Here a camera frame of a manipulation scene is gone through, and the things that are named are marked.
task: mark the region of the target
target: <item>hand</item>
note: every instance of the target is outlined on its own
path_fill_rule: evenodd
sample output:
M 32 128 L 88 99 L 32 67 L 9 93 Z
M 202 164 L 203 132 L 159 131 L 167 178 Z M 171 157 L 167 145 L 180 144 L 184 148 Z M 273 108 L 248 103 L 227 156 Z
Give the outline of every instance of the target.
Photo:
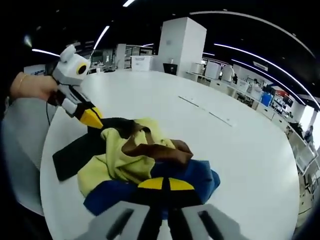
M 10 94 L 14 99 L 38 98 L 48 101 L 50 95 L 57 90 L 57 82 L 51 76 L 35 76 L 20 72 L 13 80 Z

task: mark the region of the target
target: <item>white round table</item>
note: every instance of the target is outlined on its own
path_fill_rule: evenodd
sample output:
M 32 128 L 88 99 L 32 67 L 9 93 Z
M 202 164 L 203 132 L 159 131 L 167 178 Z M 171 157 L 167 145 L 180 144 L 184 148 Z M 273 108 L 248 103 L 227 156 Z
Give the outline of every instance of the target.
M 285 134 L 263 115 L 211 87 L 156 71 L 92 74 L 82 88 L 104 118 L 153 118 L 168 138 L 188 144 L 193 159 L 209 160 L 221 185 L 208 203 L 237 221 L 245 237 L 291 239 L 299 211 L 296 163 Z M 54 240 L 76 238 L 94 218 L 83 205 L 77 177 L 59 182 L 52 158 L 86 131 L 59 108 L 45 140 L 40 190 Z M 158 239 L 172 239 L 165 225 Z

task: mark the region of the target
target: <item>pile of cloth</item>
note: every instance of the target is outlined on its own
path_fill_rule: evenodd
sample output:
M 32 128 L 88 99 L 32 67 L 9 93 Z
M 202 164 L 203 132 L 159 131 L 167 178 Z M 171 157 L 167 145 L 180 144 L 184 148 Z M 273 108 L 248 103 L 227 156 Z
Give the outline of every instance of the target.
M 129 200 L 148 179 L 185 181 L 202 204 L 220 185 L 209 162 L 193 160 L 188 145 L 165 138 L 155 120 L 113 117 L 102 123 L 102 129 L 88 127 L 87 134 L 53 155 L 59 181 L 77 175 L 83 204 L 92 214 Z

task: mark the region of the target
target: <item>desk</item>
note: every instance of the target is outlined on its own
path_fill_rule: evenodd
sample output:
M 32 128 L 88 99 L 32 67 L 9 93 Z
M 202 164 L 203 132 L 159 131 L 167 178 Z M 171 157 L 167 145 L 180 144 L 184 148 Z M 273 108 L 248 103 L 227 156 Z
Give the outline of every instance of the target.
M 165 136 L 188 144 L 193 159 L 209 160 L 221 185 L 208 203 L 237 221 L 245 237 L 291 239 L 299 211 L 298 173 L 286 135 L 268 119 L 211 87 L 163 72 L 92 74 L 82 87 L 105 118 L 153 118 Z M 178 96 L 193 98 L 201 107 Z M 229 126 L 203 108 L 236 124 Z M 74 239 L 94 218 L 83 205 L 77 177 L 59 182 L 52 159 L 85 133 L 84 125 L 58 108 L 40 170 L 43 212 L 54 240 Z M 171 239 L 165 225 L 158 239 Z

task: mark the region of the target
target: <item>yellow cloth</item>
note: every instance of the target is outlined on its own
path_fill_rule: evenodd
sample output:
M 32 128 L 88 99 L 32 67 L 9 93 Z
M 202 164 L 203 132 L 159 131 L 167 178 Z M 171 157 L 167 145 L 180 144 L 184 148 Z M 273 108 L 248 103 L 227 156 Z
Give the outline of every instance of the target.
M 163 137 L 157 122 L 150 118 L 134 121 L 150 129 L 154 144 L 175 149 L 172 141 Z M 85 197 L 103 181 L 123 180 L 139 184 L 151 178 L 150 172 L 155 165 L 153 158 L 125 155 L 122 147 L 128 139 L 121 138 L 114 128 L 103 130 L 101 137 L 106 140 L 106 154 L 93 156 L 77 174 L 79 189 Z M 145 132 L 136 132 L 134 142 L 136 146 L 148 144 Z

